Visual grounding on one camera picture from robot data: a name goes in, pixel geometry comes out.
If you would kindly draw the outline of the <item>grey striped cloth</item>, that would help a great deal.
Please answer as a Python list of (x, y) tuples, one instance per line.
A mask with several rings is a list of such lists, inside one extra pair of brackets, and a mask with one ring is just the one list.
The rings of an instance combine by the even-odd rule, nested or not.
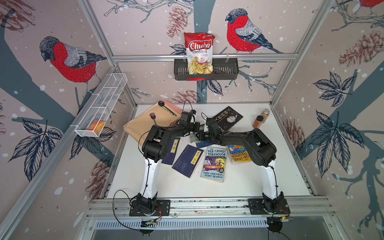
[(190, 133), (189, 137), (190, 137), (191, 144), (200, 142), (199, 138), (194, 133)]

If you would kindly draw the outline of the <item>blue book yellow label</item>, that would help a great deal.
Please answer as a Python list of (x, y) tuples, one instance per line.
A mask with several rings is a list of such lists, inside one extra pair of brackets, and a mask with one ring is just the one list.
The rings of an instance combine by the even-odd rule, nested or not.
[(208, 146), (211, 146), (213, 145), (212, 143), (210, 143), (209, 141), (200, 141), (198, 143), (196, 143), (196, 147), (198, 149), (202, 149), (202, 148), (205, 148), (205, 147), (208, 147)]

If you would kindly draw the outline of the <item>yellow orange treehouse book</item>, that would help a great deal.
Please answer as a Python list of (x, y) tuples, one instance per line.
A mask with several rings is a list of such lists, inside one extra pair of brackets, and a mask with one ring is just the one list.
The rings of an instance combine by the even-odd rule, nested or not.
[(252, 161), (250, 155), (248, 154), (248, 151), (244, 146), (229, 145), (227, 146), (227, 149), (229, 151), (230, 161), (233, 165), (249, 163)]

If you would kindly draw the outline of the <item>colourful treehouse book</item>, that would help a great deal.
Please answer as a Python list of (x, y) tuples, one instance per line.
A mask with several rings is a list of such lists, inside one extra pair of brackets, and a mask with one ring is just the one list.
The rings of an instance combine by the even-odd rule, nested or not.
[(223, 183), (227, 150), (225, 148), (207, 147), (201, 178)]

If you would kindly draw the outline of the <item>dark blue book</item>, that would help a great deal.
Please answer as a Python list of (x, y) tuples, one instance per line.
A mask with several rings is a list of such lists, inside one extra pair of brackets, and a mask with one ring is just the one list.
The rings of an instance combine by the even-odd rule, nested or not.
[(167, 150), (167, 154), (162, 161), (163, 164), (170, 165), (170, 166), (173, 165), (180, 144), (181, 144), (181, 138), (180, 137), (171, 139), (170, 145), (169, 145), (168, 150)]
[(199, 163), (199, 160), (203, 156), (204, 150), (187, 145), (172, 166), (172, 169), (190, 179)]

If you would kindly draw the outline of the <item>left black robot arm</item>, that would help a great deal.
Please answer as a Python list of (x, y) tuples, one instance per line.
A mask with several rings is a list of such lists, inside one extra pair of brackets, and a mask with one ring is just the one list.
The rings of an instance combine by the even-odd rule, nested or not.
[(146, 215), (153, 214), (157, 209), (157, 178), (160, 164), (168, 153), (171, 140), (184, 137), (199, 130), (196, 122), (196, 111), (182, 112), (180, 120), (169, 127), (153, 125), (142, 145), (141, 153), (146, 160), (146, 169), (142, 189), (136, 196), (139, 209)]

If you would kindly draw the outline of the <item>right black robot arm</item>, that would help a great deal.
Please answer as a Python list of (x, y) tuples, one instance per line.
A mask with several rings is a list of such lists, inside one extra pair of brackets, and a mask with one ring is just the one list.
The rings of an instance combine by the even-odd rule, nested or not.
[(285, 198), (277, 183), (275, 171), (277, 148), (260, 129), (247, 132), (224, 132), (213, 119), (208, 118), (205, 128), (199, 130), (196, 136), (199, 141), (207, 141), (214, 145), (245, 147), (251, 161), (260, 167), (264, 210), (275, 213), (280, 208)]

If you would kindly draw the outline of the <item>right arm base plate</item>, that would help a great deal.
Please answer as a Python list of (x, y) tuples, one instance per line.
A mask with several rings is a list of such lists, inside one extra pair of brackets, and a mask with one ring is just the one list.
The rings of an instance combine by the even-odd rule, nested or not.
[(279, 201), (269, 201), (264, 199), (248, 199), (248, 208), (251, 215), (290, 215), (291, 210), (289, 208), (286, 199)]

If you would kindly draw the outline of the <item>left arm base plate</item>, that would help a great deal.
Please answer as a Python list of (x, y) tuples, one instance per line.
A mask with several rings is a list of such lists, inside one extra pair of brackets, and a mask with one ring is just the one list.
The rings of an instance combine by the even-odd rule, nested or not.
[(154, 212), (150, 213), (144, 208), (139, 206), (138, 201), (134, 200), (130, 208), (130, 217), (159, 217), (168, 216), (170, 214), (170, 200), (159, 200), (157, 201)]

